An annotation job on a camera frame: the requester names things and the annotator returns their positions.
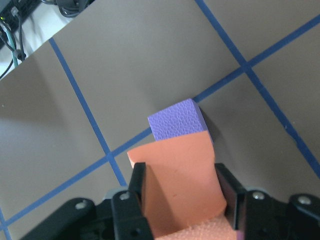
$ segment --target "textured purple surface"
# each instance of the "textured purple surface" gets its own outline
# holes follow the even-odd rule
[[[156,141],[208,130],[199,106],[187,99],[148,117]]]

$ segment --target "blue tape line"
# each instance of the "blue tape line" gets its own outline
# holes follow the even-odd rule
[[[270,93],[267,91],[265,86],[261,83],[258,76],[255,74],[255,72],[251,69],[250,64],[245,60],[245,58],[242,56],[240,51],[237,49],[236,45],[232,42],[230,37],[227,35],[227,33],[224,31],[222,26],[219,24],[218,20],[215,18],[215,16],[212,14],[208,6],[204,3],[203,0],[195,0],[196,3],[199,5],[200,9],[204,13],[204,15],[208,18],[209,22],[213,26],[213,28],[217,31],[220,38],[224,42],[224,44],[228,47],[234,58],[237,60],[237,62],[240,64],[242,70],[247,74],[250,81],[253,83],[255,88],[258,90],[258,92],[261,94],[267,105],[270,107],[270,109],[273,111],[274,115],[277,117],[277,119],[281,122],[282,126],[285,128],[286,132],[295,140],[296,146],[299,149],[299,151],[302,153],[312,170],[315,172],[315,174],[320,178],[320,164],[315,158],[315,156],[311,153],[303,139],[298,135],[297,131],[294,129],[288,118],[285,116],[285,114],[280,110],[279,106],[277,105],[276,101],[272,98]],[[310,26],[316,24],[318,22],[318,17],[311,20],[311,23],[307,23],[308,28],[310,29]],[[297,33],[305,33],[307,27],[304,27],[303,29],[298,29]],[[292,34],[290,34],[290,38],[295,39],[298,36],[296,36],[294,31]],[[255,60],[252,62],[256,62],[257,59],[259,60],[262,57],[266,57],[266,53],[260,56],[259,58],[254,58]]]
[[[52,46],[57,58],[59,59],[59,62],[61,63],[62,68],[63,68],[66,76],[69,79],[69,82],[70,82],[70,84],[71,84],[71,86],[72,86],[72,88],[73,88],[73,90],[74,90],[74,92],[75,92],[75,94],[76,94],[76,96],[77,96],[77,98],[78,98],[78,100],[79,100],[84,112],[85,112],[86,117],[88,118],[88,120],[89,120],[89,122],[91,124],[91,127],[92,127],[96,137],[98,138],[98,141],[99,141],[104,153],[106,155],[108,155],[111,152],[110,148],[108,147],[108,144],[107,144],[102,132],[100,131],[100,128],[99,128],[99,126],[98,126],[98,124],[97,124],[97,122],[96,122],[96,120],[94,118],[94,115],[92,114],[92,112],[91,112],[91,110],[90,110],[90,108],[89,108],[89,106],[88,106],[88,104],[87,104],[87,102],[85,100],[85,97],[82,94],[82,92],[81,92],[81,90],[80,90],[80,88],[79,88],[79,86],[78,86],[78,84],[76,82],[76,79],[75,79],[74,75],[72,74],[72,72],[71,72],[71,70],[70,70],[70,68],[69,68],[69,66],[67,64],[67,62],[65,60],[65,57],[61,53],[58,45],[56,44],[56,41],[53,38],[50,38],[49,42],[50,42],[50,44],[51,44],[51,46]],[[112,159],[110,161],[110,165],[111,165],[111,167],[113,169],[113,172],[114,172],[116,178],[118,179],[120,185],[124,184],[126,186],[127,185],[126,180],[125,180],[123,174],[121,173],[116,160]]]
[[[265,102],[268,104],[270,109],[273,111],[274,115],[278,118],[285,131],[294,139],[297,148],[302,153],[315,174],[318,176],[318,178],[320,178],[320,164],[316,157],[309,150],[309,148],[307,147],[303,139],[299,136],[285,114],[280,110],[280,107],[277,105],[276,101],[272,98],[265,86],[261,83],[255,72],[250,69],[246,72],[246,74],[250,78],[255,88],[259,91]]]
[[[8,229],[8,224],[6,223],[6,220],[2,213],[1,208],[0,208],[0,222],[1,222],[1,228],[3,229],[6,240],[12,240],[9,229]]]
[[[206,18],[209,20],[213,28],[217,31],[220,38],[223,40],[226,47],[230,50],[230,52],[233,54],[234,58],[240,63],[240,65],[243,65],[246,63],[245,58],[242,56],[240,51],[237,49],[236,45],[232,42],[226,31],[223,29],[223,27],[220,25],[216,17],[213,15],[213,13],[210,11],[208,6],[205,4],[203,0],[195,0],[196,4],[198,4],[199,8],[202,10]]]
[[[310,21],[308,21],[306,24],[299,27],[297,30],[293,31],[292,33],[284,37],[283,39],[281,39],[280,41],[278,41],[277,43],[273,44],[268,49],[264,50],[263,52],[261,52],[260,54],[252,58],[248,62],[249,65],[251,67],[257,65],[258,63],[262,62],[263,60],[265,60],[266,58],[268,58],[269,56],[271,56],[272,54],[274,54],[284,46],[288,45],[293,40],[300,37],[302,34],[306,33],[307,31],[309,31],[319,23],[320,23],[320,14],[314,17],[313,19],[311,19]]]
[[[117,157],[118,155],[122,154],[124,151],[131,148],[133,145],[140,142],[142,139],[146,138],[152,133],[151,127],[148,127],[147,129],[140,132],[138,135],[131,138],[129,141],[125,142],[121,146],[117,147],[115,150],[112,151],[112,154],[114,157]]]
[[[193,98],[193,100],[196,103],[201,102],[203,99],[207,98],[214,92],[218,91],[220,88],[227,85],[228,83],[230,83],[232,80],[236,79],[243,73],[244,71],[241,69],[241,67],[237,68],[236,70],[234,70],[233,72],[231,72],[230,74],[228,74],[227,76],[225,76],[224,78],[216,82],[215,84],[208,87],[206,90],[199,93],[197,96]]]
[[[26,214],[30,213],[32,210],[34,210],[37,207],[39,207],[40,205],[44,204],[46,201],[48,201],[51,198],[53,198],[54,196],[58,195],[63,190],[67,189],[68,187],[70,187],[71,185],[76,183],[77,181],[83,179],[85,176],[92,173],[94,170],[101,167],[102,165],[104,165],[107,162],[108,162],[108,157],[104,156],[100,160],[91,164],[90,166],[88,166],[87,168],[85,168],[84,170],[79,172],[78,174],[74,175],[73,177],[71,177],[70,179],[68,179],[67,181],[65,181],[64,183],[62,183],[61,185],[59,185],[58,187],[53,189],[52,191],[48,192],[46,195],[42,196],[41,198],[39,198],[38,200],[36,200],[32,204],[30,204],[29,206],[25,207],[23,210],[21,210],[20,212],[18,212],[14,216],[12,216],[10,219],[8,219],[6,221],[6,224],[8,226],[13,224],[14,222],[19,220],[20,218],[22,218]]]
[[[116,179],[118,180],[119,184],[121,186],[127,186],[127,182],[123,176],[123,174],[120,171],[120,168],[115,160],[115,157],[113,156],[112,152],[110,152],[107,156],[107,159],[111,165],[111,168],[116,176]]]

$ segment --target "screw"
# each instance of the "screw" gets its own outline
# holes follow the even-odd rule
[[[311,200],[307,196],[298,197],[298,201],[299,201],[299,203],[301,203],[303,205],[310,205],[311,204]]]
[[[120,200],[127,200],[130,198],[130,192],[126,191],[120,195]]]
[[[262,192],[260,192],[260,191],[254,191],[254,192],[252,193],[252,196],[253,196],[254,199],[257,199],[257,200],[263,200],[263,199],[265,199],[265,195],[264,195]]]
[[[87,206],[87,201],[86,200],[82,200],[81,202],[78,202],[75,205],[75,209],[80,210],[80,209],[84,209]]]

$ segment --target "black cable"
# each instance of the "black cable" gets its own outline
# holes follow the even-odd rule
[[[70,12],[74,12],[74,13],[79,12],[79,7],[77,7],[77,6],[63,6],[62,8],[65,11],[70,11]]]
[[[10,34],[12,36],[14,47],[15,47],[15,49],[17,49],[16,39],[15,39],[15,36],[13,35],[13,33],[11,32],[11,29],[7,26],[7,24],[1,18],[0,18],[0,23],[8,32],[10,32]]]
[[[25,51],[24,51],[24,44],[22,42],[22,17],[18,13],[17,17],[19,19],[19,41],[20,41],[20,50],[21,50],[21,61],[25,60]]]
[[[8,49],[10,49],[11,52],[14,52],[15,50],[9,45],[9,43],[7,42],[7,40],[4,38],[3,34],[0,33],[0,39],[2,40],[2,42],[8,47]]]
[[[79,15],[79,11],[74,11],[74,10],[70,11],[64,7],[59,7],[59,11],[60,11],[61,15],[66,18],[74,18]]]
[[[55,0],[41,0],[41,2],[43,2],[44,4],[48,4],[48,5],[56,5]]]
[[[94,0],[80,0],[79,1],[79,12],[82,12],[85,10],[86,7],[88,7]]]
[[[0,79],[3,78],[4,75],[6,75],[6,73],[9,71],[9,69],[11,68],[12,64],[14,63],[13,60],[11,60],[9,66],[6,68],[6,70],[1,74]]]

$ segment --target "cable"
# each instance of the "cable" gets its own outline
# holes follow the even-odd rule
[[[57,5],[62,16],[74,18],[79,15],[94,0],[41,0],[44,4]]]
[[[43,2],[44,4],[48,4],[48,5],[56,5],[55,0],[41,0],[41,2]]]
[[[1,74],[0,79],[2,79],[4,77],[4,75],[6,75],[6,73],[9,71],[9,69],[11,68],[12,64],[14,63],[13,60],[11,60],[9,66],[6,68],[6,70]]]
[[[66,18],[74,18],[79,15],[79,10],[78,11],[69,10],[66,7],[59,7],[59,11],[60,11],[61,15]]]
[[[9,45],[7,40],[4,38],[2,33],[0,33],[0,39],[3,41],[3,43],[7,46],[8,49],[10,49],[11,52],[14,52],[15,50]]]
[[[11,29],[7,26],[7,24],[0,18],[0,27],[2,27],[2,30],[7,33],[9,32],[11,34],[11,36],[13,36]],[[17,48],[17,42],[16,39],[13,38],[13,43],[14,43],[14,48]]]
[[[20,49],[21,49],[21,61],[25,60],[25,51],[24,51],[24,44],[22,42],[22,17],[18,13],[17,17],[19,19],[19,41],[20,41]]]
[[[0,19],[0,27],[2,27],[3,31],[6,33],[6,36],[8,38],[9,44],[10,46],[14,49],[14,51],[12,51],[12,60],[14,63],[14,67],[16,68],[18,66],[18,59],[15,56],[15,51],[17,49],[17,43],[15,38],[13,37],[10,28],[6,25],[6,23]]]

